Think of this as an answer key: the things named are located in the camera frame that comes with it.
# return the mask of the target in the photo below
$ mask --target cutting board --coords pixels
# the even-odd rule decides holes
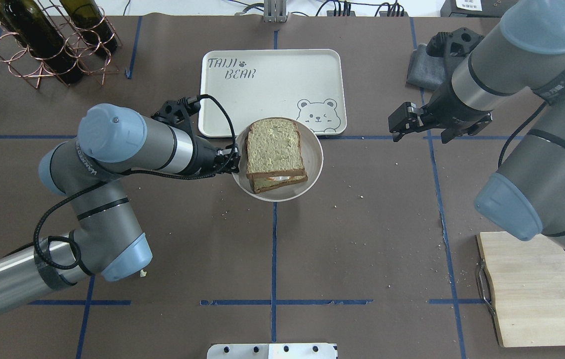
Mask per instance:
[[[478,245],[499,344],[565,346],[564,250],[542,235],[523,242],[507,232],[482,232]]]

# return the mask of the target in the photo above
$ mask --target sandwich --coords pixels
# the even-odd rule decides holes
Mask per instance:
[[[254,193],[307,181],[296,121],[266,118],[249,127],[246,177]]]

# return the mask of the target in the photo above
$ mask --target black cable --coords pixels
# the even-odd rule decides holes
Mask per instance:
[[[352,2],[353,5],[367,5],[367,6],[378,6],[378,4],[367,4],[366,2]]]
[[[236,0],[227,0],[227,1],[230,1],[230,2],[237,2],[238,4],[242,4],[242,5],[244,5],[244,6],[249,6],[249,4],[247,4],[247,3],[245,3],[245,2],[241,2],[241,1],[236,1]]]
[[[247,5],[247,7],[245,7],[243,9],[243,13],[247,13],[251,9],[258,9],[258,10],[264,12],[264,3],[263,2],[257,2],[255,4]]]
[[[397,16],[398,11],[400,11],[400,4],[398,3],[398,0],[395,0],[395,2],[389,7],[389,11],[386,16]]]
[[[391,4],[389,4],[387,2],[383,2],[383,3],[380,4],[380,6],[377,7],[376,14],[373,15],[374,17],[377,16],[377,14],[380,13],[380,9],[382,9],[382,6],[384,6],[384,5],[386,5],[386,7],[388,7],[388,9],[386,10],[387,14],[388,14],[388,11],[391,11]]]
[[[324,5],[327,5],[329,2],[333,2],[333,11],[335,11],[335,3],[337,2],[337,0],[326,0],[325,2],[323,2],[320,7],[318,8],[318,11],[316,11],[316,16],[318,16],[318,14],[320,14],[320,10],[324,7]]]
[[[217,175],[218,173],[220,173],[225,166],[232,161],[232,159],[234,158],[235,154],[236,154],[236,132],[234,131],[234,125],[231,122],[231,118],[229,118],[229,115],[227,113],[227,111],[225,110],[225,108],[220,104],[220,102],[218,102],[218,100],[216,100],[216,98],[214,98],[211,95],[198,95],[197,99],[198,101],[208,98],[209,100],[213,101],[214,104],[216,104],[216,106],[218,106],[218,108],[220,109],[220,111],[222,112],[223,115],[225,115],[225,118],[227,119],[227,123],[229,124],[229,129],[231,131],[231,152],[229,153],[227,159],[225,159],[225,162],[223,162],[215,171],[209,172],[209,173],[205,173],[204,175],[197,175],[197,176],[180,176],[180,175],[170,175],[168,173],[162,173],[162,172],[157,172],[157,171],[149,171],[149,170],[127,170],[125,172],[120,173],[121,175],[153,175],[153,176],[158,176],[158,177],[165,177],[165,178],[173,178],[176,180],[200,180],[202,178],[209,178],[209,177],[214,177],[215,175]]]
[[[15,250],[11,251],[10,253],[4,255],[3,258],[5,258],[5,257],[7,257],[7,256],[9,256],[9,255],[13,255],[13,254],[15,254],[16,252],[20,252],[21,250],[24,250],[25,248],[32,247],[33,245],[34,245],[33,242],[29,242],[29,243],[27,243],[27,244],[24,244],[24,245],[20,246],[19,248],[16,248]]]
[[[132,2],[132,0],[128,0],[127,4],[125,5],[125,9],[123,10],[123,15],[125,15],[125,13],[127,12],[127,7],[129,6],[129,4]]]
[[[399,3],[397,4],[397,12],[395,16],[404,16],[404,7],[401,6]]]
[[[97,188],[100,188],[101,186],[104,186],[105,184],[107,184],[107,182],[98,182],[97,184],[94,184],[93,186],[89,186],[88,188],[85,188],[82,191],[78,191],[77,193],[69,196],[68,198],[65,198],[61,202],[52,206],[52,208],[48,209],[45,212],[45,214],[43,214],[41,219],[38,220],[38,223],[36,224],[36,228],[34,229],[34,235],[33,235],[33,242],[32,243],[33,243],[33,246],[34,246],[34,252],[41,258],[41,260],[43,260],[43,262],[45,262],[49,266],[52,266],[52,267],[54,267],[56,269],[60,269],[60,270],[70,270],[70,269],[74,268],[75,266],[79,265],[79,263],[81,262],[81,248],[79,248],[79,246],[76,245],[76,243],[72,239],[65,238],[65,237],[49,237],[48,240],[47,240],[47,245],[49,245],[50,241],[55,240],[55,241],[63,241],[63,242],[69,243],[70,247],[72,247],[72,252],[74,252],[75,261],[72,264],[64,266],[62,264],[58,264],[58,263],[54,262],[52,260],[52,258],[49,257],[49,255],[47,255],[46,253],[43,253],[43,250],[41,250],[40,239],[38,237],[40,236],[40,232],[41,232],[41,228],[43,228],[43,224],[45,223],[47,218],[50,216],[50,214],[52,214],[54,211],[61,208],[62,206],[68,204],[69,202],[75,200],[76,198],[81,197],[85,193],[89,193],[89,192],[91,192],[91,191],[93,191]]]
[[[497,168],[502,166],[502,162],[504,161],[504,153],[506,153],[506,148],[508,148],[508,145],[510,145],[510,143],[513,141],[513,139],[515,138],[515,136],[517,136],[517,134],[519,134],[519,132],[521,132],[524,127],[528,126],[529,123],[531,123],[532,120],[535,119],[535,117],[537,117],[538,114],[540,114],[540,112],[544,109],[544,107],[546,107],[548,103],[544,102],[542,103],[536,110],[535,112],[533,112],[533,114],[526,119],[526,121],[524,121],[512,134],[510,137],[508,137],[508,140],[506,140],[506,143],[504,143],[504,146],[502,147],[502,151],[499,152],[499,159],[497,160]]]

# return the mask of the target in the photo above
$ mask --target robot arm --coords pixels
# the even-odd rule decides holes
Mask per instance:
[[[521,240],[542,233],[565,248],[565,1],[522,0],[421,109],[389,116],[394,141],[440,128],[442,141],[477,134],[490,111],[529,87],[549,109],[475,200],[485,217]]]
[[[77,137],[43,157],[41,180],[52,192],[70,196],[80,227],[42,238],[38,252],[29,247],[0,259],[0,313],[95,273],[114,281],[145,268],[152,252],[118,179],[150,171],[132,168],[189,180],[237,172],[235,144],[219,149],[193,134],[189,116],[202,98],[211,97],[165,102],[152,118],[96,105],[81,120]]]

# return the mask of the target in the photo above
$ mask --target white tray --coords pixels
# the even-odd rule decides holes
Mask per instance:
[[[316,135],[341,134],[347,126],[340,56],[328,49],[214,50],[202,59],[200,93],[227,110],[236,134],[268,117],[292,118]],[[198,129],[229,137],[222,112],[202,102]]]

